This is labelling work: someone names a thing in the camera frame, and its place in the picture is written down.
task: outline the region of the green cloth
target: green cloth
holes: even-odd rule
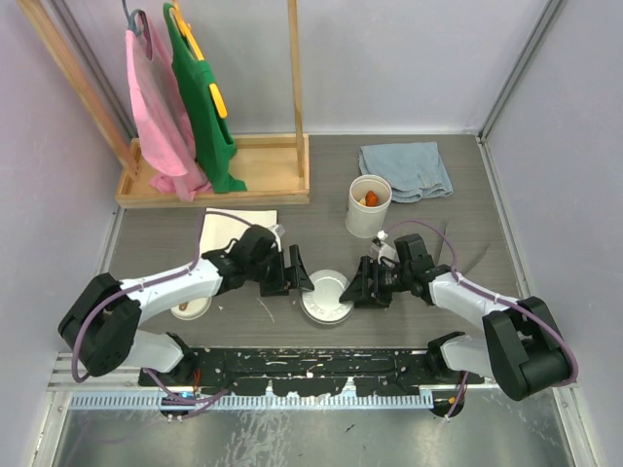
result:
[[[212,183],[214,193],[245,191],[244,182],[229,173],[236,143],[212,101],[209,85],[215,80],[210,65],[195,58],[171,17],[171,8],[172,5],[165,3],[166,27],[173,47],[172,68],[195,134],[197,161]]]

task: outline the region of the white cup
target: white cup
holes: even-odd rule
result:
[[[362,206],[359,200],[374,192],[379,203],[374,207]],[[354,179],[348,190],[347,229],[359,238],[372,238],[382,228],[391,203],[391,187],[377,175],[361,175]]]

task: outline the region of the white plate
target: white plate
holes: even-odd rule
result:
[[[183,319],[184,321],[191,321],[193,319],[197,319],[210,308],[212,304],[212,298],[208,297],[206,299],[196,299],[192,300],[186,304],[180,304],[178,306],[174,306],[171,309],[171,313],[173,316],[179,319]]]
[[[315,290],[301,294],[305,314],[320,324],[338,324],[348,318],[352,302],[340,303],[340,296],[348,288],[348,280],[336,270],[321,269],[310,276]]]

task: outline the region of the white napkin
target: white napkin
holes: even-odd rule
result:
[[[251,224],[262,227],[272,227],[276,224],[276,211],[235,211],[228,209],[213,209],[210,211],[226,212],[238,216]],[[225,248],[232,238],[240,239],[248,227],[242,222],[229,217],[205,215],[203,222],[201,252]]]

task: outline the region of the wooden pole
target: wooden pole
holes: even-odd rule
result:
[[[80,96],[99,131],[104,136],[132,180],[138,178],[138,165],[131,155],[128,143],[108,114],[87,73],[58,32],[41,0],[18,0],[19,7],[37,31],[56,64]]]
[[[299,56],[299,18],[296,0],[288,0],[290,26],[290,60],[292,61],[292,91],[294,92],[294,124],[299,176],[305,175],[305,140],[303,138],[303,93],[301,88],[301,59]]]

